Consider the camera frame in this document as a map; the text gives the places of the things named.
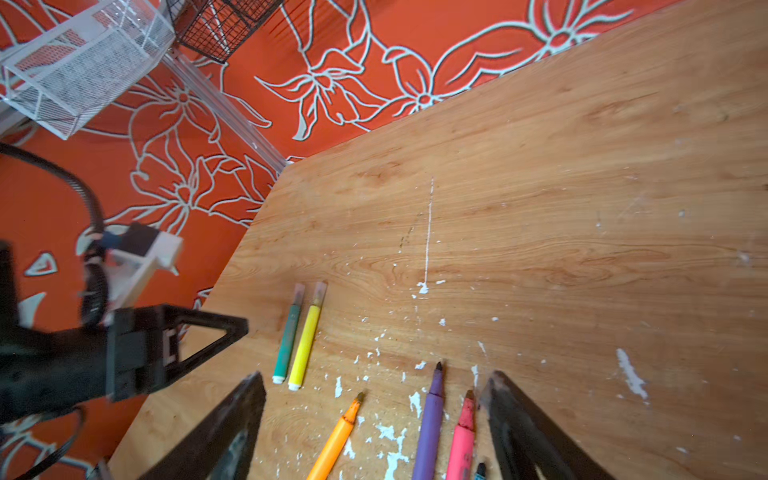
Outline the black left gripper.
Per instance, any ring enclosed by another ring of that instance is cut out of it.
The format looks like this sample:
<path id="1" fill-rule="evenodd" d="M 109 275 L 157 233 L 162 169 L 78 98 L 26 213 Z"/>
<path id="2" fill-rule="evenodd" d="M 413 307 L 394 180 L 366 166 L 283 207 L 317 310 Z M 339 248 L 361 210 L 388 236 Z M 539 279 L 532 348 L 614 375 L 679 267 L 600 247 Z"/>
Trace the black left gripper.
<path id="1" fill-rule="evenodd" d="M 210 342 L 183 352 L 182 330 Z M 246 318 L 171 305 L 122 308 L 107 327 L 57 332 L 21 324 L 13 256 L 1 244 L 1 420 L 62 412 L 88 400 L 113 402 L 163 389 L 249 332 Z M 266 403 L 263 377 L 243 379 L 143 479 L 246 479 Z"/>

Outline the green pen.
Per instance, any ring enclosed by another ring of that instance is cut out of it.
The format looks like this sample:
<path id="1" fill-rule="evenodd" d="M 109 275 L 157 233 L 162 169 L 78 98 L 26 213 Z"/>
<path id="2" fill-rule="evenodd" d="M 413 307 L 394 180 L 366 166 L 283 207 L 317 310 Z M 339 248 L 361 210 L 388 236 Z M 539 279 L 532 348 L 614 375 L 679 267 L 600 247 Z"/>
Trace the green pen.
<path id="1" fill-rule="evenodd" d="M 288 367 L 293 352 L 296 330 L 300 317 L 301 307 L 305 295 L 305 285 L 297 283 L 294 288 L 292 302 L 289 308 L 288 317 L 284 325 L 281 344 L 278 352 L 275 368 L 273 370 L 272 380 L 274 384 L 282 384 L 288 375 Z"/>

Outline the purple pen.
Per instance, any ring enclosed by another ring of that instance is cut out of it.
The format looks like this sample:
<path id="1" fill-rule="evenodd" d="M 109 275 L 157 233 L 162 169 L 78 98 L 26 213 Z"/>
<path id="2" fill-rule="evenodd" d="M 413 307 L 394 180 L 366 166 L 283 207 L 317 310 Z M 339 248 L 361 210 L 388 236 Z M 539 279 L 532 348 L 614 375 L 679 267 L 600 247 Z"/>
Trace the purple pen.
<path id="1" fill-rule="evenodd" d="M 444 408 L 444 367 L 436 364 L 423 409 L 413 480 L 432 480 L 438 454 Z"/>

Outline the yellow pen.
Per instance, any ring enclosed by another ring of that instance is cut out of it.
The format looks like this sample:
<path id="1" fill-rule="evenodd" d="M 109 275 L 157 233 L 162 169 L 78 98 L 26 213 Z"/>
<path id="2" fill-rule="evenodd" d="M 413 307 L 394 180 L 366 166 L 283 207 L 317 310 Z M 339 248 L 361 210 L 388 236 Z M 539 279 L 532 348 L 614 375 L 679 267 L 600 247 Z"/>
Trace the yellow pen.
<path id="1" fill-rule="evenodd" d="M 316 284 L 288 381 L 290 391 L 298 391 L 303 386 L 327 287 L 326 282 Z"/>

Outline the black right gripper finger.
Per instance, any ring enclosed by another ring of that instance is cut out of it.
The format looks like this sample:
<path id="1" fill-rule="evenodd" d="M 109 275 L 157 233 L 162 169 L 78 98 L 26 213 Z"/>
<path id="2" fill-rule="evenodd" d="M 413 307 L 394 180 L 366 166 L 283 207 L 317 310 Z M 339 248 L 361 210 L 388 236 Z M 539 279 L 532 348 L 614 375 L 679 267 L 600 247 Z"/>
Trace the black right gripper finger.
<path id="1" fill-rule="evenodd" d="M 480 395 L 503 479 L 611 479 L 504 372 L 495 370 Z"/>

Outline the orange pen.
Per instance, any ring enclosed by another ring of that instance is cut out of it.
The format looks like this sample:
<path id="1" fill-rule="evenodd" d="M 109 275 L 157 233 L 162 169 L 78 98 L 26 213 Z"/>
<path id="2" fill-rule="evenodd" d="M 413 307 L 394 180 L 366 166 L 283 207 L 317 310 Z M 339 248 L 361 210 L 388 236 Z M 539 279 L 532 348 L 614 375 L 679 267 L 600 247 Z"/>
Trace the orange pen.
<path id="1" fill-rule="evenodd" d="M 357 416 L 365 396 L 365 391 L 360 392 L 356 396 L 352 405 L 337 422 L 321 453 L 318 455 L 317 460 L 315 461 L 315 464 L 313 465 L 309 475 L 307 476 L 308 480 L 325 480 L 328 478 L 342 450 L 344 449 L 344 446 L 346 445 L 351 432 L 354 429 Z"/>

